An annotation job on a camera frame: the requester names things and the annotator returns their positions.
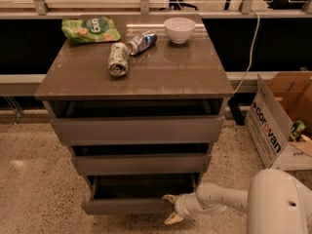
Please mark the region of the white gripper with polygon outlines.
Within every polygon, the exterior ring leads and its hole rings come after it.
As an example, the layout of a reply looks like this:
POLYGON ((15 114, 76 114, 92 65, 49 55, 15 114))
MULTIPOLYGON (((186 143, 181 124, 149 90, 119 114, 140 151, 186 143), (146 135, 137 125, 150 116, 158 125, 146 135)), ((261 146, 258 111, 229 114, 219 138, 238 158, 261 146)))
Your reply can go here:
POLYGON ((183 221, 184 218, 190 218, 197 210, 197 197, 194 193, 178 196, 166 194, 163 199, 175 206, 175 211, 164 221, 167 225, 173 225, 183 221))

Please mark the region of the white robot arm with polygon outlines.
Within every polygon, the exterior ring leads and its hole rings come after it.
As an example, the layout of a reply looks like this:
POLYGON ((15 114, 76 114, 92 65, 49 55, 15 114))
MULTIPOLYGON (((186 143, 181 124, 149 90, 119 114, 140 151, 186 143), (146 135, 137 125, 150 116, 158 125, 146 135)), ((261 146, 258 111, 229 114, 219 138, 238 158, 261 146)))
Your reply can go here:
POLYGON ((312 191, 281 170, 258 172, 247 190, 202 182, 192 193, 163 198, 173 205, 167 224, 230 207, 247 215, 247 234, 312 234, 312 191))

